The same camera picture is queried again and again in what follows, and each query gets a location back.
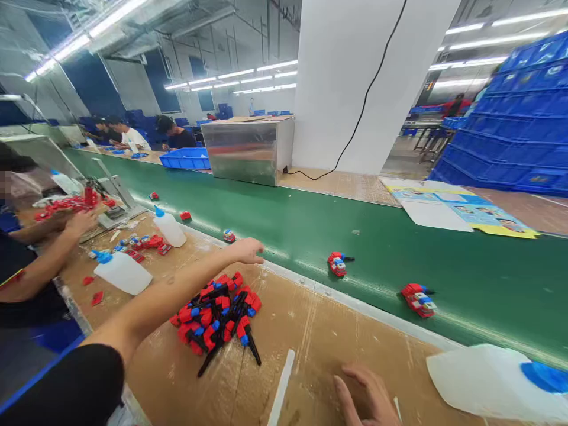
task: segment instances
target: stainless steel box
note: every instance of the stainless steel box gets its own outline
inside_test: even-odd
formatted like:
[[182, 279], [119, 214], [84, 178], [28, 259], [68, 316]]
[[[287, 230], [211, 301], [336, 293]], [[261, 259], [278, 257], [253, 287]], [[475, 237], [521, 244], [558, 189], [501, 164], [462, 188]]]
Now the stainless steel box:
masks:
[[201, 125], [213, 175], [277, 185], [278, 173], [292, 167], [294, 118]]

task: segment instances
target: black shirt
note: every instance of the black shirt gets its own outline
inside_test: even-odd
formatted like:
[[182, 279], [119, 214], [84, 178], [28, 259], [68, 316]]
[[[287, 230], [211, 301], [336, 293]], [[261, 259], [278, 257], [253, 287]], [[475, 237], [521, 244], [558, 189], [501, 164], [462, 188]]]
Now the black shirt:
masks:
[[103, 426], [121, 403], [122, 357], [102, 344], [80, 346], [0, 414], [0, 424]]
[[[25, 244], [0, 231], [0, 283], [36, 259], [36, 254]], [[5, 286], [20, 285], [17, 281]], [[0, 303], [0, 327], [38, 327], [60, 321], [68, 313], [65, 302], [50, 282], [33, 299], [16, 303]]]
[[195, 148], [197, 144], [195, 143], [195, 137], [193, 134], [183, 129], [181, 133], [171, 136], [167, 144], [170, 148]]

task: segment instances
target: white plastic bottle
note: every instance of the white plastic bottle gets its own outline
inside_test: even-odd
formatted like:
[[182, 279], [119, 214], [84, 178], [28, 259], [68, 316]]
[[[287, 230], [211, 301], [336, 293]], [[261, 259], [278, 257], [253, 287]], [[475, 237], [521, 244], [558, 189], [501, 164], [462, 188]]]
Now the white plastic bottle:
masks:
[[173, 247], [181, 247], [188, 238], [182, 231], [179, 223], [176, 222], [176, 218], [169, 213], [164, 212], [158, 206], [154, 206], [156, 209], [156, 217], [154, 218], [154, 223], [164, 235], [166, 241]]
[[152, 281], [150, 272], [125, 253], [93, 253], [99, 262], [95, 274], [126, 293], [136, 296]]
[[59, 173], [56, 170], [52, 170], [51, 178], [62, 190], [65, 191], [67, 195], [80, 195], [81, 193], [80, 187], [77, 187], [77, 185], [75, 185], [73, 180], [71, 180], [71, 178], [68, 177], [68, 175]]
[[568, 422], [568, 373], [491, 344], [432, 355], [428, 371], [452, 407], [483, 417]]

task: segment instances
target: wooden workbench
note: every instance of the wooden workbench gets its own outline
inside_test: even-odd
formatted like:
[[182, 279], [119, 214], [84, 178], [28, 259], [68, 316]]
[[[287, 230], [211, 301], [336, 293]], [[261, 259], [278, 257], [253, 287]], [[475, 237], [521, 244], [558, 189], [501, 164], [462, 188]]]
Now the wooden workbench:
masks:
[[[132, 296], [99, 277], [83, 286], [83, 278], [92, 275], [96, 266], [87, 252], [110, 249], [133, 232], [157, 233], [151, 214], [137, 219], [141, 218], [134, 231], [121, 231], [113, 242], [110, 239], [115, 231], [111, 230], [78, 247], [61, 273], [67, 287], [63, 293], [73, 299], [92, 328], [100, 326]], [[144, 250], [142, 265], [156, 281], [219, 250], [218, 246], [211, 237], [192, 231], [187, 243], [165, 257], [154, 249]], [[169, 322], [142, 343], [128, 368], [127, 383], [154, 425], [265, 425], [289, 349], [296, 356], [279, 425], [343, 424], [332, 377], [341, 374], [343, 363], [352, 362], [363, 363], [384, 378], [391, 398], [398, 397], [404, 426], [510, 424], [460, 412], [440, 398], [425, 364], [427, 356], [440, 351], [436, 346], [333, 300], [331, 292], [311, 291], [306, 284], [275, 273], [275, 268], [279, 267], [234, 264], [224, 271], [232, 276], [239, 270], [245, 285], [262, 299], [263, 307], [251, 322], [261, 367], [250, 350], [233, 339], [197, 379], [204, 358], [195, 356], [178, 340], [178, 330]], [[104, 291], [104, 300], [91, 307], [91, 298], [98, 291]], [[356, 388], [353, 382], [347, 383]], [[363, 394], [355, 392], [354, 397], [364, 410]]]

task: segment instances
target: black cable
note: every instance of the black cable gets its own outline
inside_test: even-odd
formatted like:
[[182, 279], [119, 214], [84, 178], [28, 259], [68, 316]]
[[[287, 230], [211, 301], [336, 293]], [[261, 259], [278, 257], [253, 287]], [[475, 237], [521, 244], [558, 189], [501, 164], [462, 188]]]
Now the black cable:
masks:
[[325, 175], [329, 175], [331, 172], [335, 172], [337, 166], [339, 165], [339, 160], [341, 160], [341, 157], [343, 156], [343, 153], [345, 152], [345, 150], [347, 149], [347, 147], [349, 146], [349, 144], [351, 143], [351, 141], [353, 140], [353, 138], [355, 137], [355, 132], [357, 131], [357, 127], [359, 127], [359, 122], [361, 121], [361, 118], [363, 117], [363, 113], [365, 112], [365, 105], [367, 104], [367, 96], [369, 94], [369, 91], [371, 90], [371, 87], [373, 86], [375, 80], [377, 79], [377, 77], [379, 76], [380, 70], [383, 67], [383, 63], [385, 62], [385, 57], [386, 57], [386, 51], [389, 48], [389, 44], [391, 43], [391, 39], [392, 37], [395, 35], [395, 31], [396, 28], [398, 27], [398, 23], [401, 21], [402, 18], [402, 13], [404, 12], [404, 8], [406, 7], [406, 2], [407, 0], [404, 0], [402, 3], [402, 8], [401, 8], [401, 12], [398, 15], [398, 19], [396, 20], [396, 24], [394, 26], [394, 28], [392, 29], [392, 32], [390, 33], [389, 39], [386, 41], [385, 44], [385, 50], [383, 51], [383, 57], [380, 60], [380, 65], [379, 65], [379, 69], [377, 70], [375, 76], [373, 77], [373, 79], [371, 80], [371, 84], [369, 85], [369, 87], [367, 88], [367, 91], [365, 92], [365, 99], [363, 100], [363, 108], [361, 109], [361, 114], [359, 114], [359, 118], [357, 119], [357, 124], [355, 125], [355, 128], [353, 129], [353, 134], [351, 135], [351, 137], [349, 138], [349, 142], [347, 142], [347, 145], [345, 145], [345, 148], [343, 148], [343, 151], [341, 151], [341, 154], [339, 155], [339, 158], [337, 159], [337, 163], [335, 163], [335, 167], [333, 169], [331, 169], [329, 172], [325, 172], [323, 175], [318, 176], [318, 177], [311, 177], [306, 175], [303, 171], [301, 170], [297, 170], [296, 172], [293, 173], [287, 173], [289, 175], [295, 175], [296, 173], [301, 173], [304, 176], [306, 176], [307, 178], [310, 178], [311, 180], [318, 180], [319, 178], [323, 178]]

